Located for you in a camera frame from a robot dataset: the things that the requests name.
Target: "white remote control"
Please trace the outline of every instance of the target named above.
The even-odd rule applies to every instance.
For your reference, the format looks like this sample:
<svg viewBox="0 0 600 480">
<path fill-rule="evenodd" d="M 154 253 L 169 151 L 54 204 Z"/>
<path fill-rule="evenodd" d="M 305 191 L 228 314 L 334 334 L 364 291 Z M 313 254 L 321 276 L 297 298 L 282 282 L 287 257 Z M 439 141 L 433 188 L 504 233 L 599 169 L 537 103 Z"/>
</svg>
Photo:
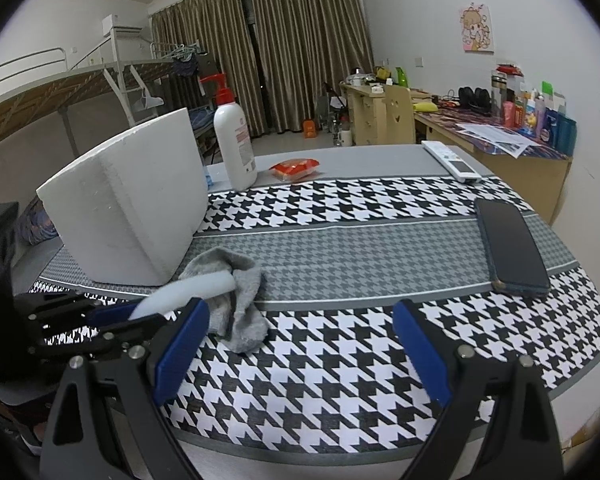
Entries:
<svg viewBox="0 0 600 480">
<path fill-rule="evenodd" d="M 458 182 L 478 182 L 482 179 L 474 168 L 438 140 L 423 140 L 422 145 Z"/>
</svg>

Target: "foam container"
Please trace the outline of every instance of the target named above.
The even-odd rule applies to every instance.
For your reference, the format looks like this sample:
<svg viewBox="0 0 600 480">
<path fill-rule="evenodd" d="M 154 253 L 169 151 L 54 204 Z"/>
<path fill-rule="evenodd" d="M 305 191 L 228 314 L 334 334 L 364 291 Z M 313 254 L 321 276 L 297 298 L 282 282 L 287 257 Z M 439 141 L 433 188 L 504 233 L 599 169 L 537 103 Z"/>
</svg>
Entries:
<svg viewBox="0 0 600 480">
<path fill-rule="evenodd" d="M 164 285 L 208 205 L 187 110 L 103 142 L 47 180 L 38 196 L 93 281 Z"/>
</svg>

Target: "green bottle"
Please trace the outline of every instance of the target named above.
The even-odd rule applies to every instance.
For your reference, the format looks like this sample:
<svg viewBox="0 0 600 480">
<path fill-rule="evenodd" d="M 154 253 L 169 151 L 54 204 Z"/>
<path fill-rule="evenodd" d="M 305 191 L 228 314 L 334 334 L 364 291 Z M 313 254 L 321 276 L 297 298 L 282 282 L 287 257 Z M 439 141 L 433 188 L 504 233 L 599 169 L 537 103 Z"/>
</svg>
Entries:
<svg viewBox="0 0 600 480">
<path fill-rule="evenodd" d="M 395 71 L 398 74 L 398 86 L 404 86 L 405 88 L 408 88 L 409 80 L 407 79 L 407 75 L 404 73 L 404 70 L 401 67 L 397 67 Z"/>
</svg>

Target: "metal screw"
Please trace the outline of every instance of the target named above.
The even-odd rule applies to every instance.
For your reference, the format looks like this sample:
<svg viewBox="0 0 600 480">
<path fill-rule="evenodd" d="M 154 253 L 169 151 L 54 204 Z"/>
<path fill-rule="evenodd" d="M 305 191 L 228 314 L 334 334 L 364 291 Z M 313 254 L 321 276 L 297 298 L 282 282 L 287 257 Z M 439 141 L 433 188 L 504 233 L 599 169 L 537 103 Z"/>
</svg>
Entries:
<svg viewBox="0 0 600 480">
<path fill-rule="evenodd" d="M 84 358 L 81 355 L 77 355 L 69 359 L 69 366 L 74 370 L 80 368 L 84 364 Z"/>
<path fill-rule="evenodd" d="M 473 356 L 475 356 L 475 350 L 469 345 L 460 345 L 458 347 L 458 355 L 462 359 L 471 359 Z"/>
<path fill-rule="evenodd" d="M 525 368 L 531 368 L 534 365 L 534 360 L 528 355 L 521 355 L 519 361 Z"/>
<path fill-rule="evenodd" d="M 141 359 L 142 357 L 144 357 L 145 353 L 146 353 L 146 350 L 144 349 L 144 347 L 137 345 L 137 346 L 132 346 L 129 349 L 128 355 L 132 359 Z"/>
</svg>

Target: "bottle label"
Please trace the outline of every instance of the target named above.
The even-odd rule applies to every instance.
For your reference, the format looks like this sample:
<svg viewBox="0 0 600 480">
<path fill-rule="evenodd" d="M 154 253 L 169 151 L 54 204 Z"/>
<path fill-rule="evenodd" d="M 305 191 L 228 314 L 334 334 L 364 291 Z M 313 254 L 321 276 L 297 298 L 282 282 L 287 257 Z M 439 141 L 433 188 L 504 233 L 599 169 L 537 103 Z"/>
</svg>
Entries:
<svg viewBox="0 0 600 480">
<path fill-rule="evenodd" d="M 247 173 L 251 173 L 256 168 L 256 161 L 251 147 L 251 139 L 249 138 L 249 127 L 245 124 L 235 131 L 235 139 L 238 141 L 238 151 L 240 152 L 240 160 Z"/>
</svg>

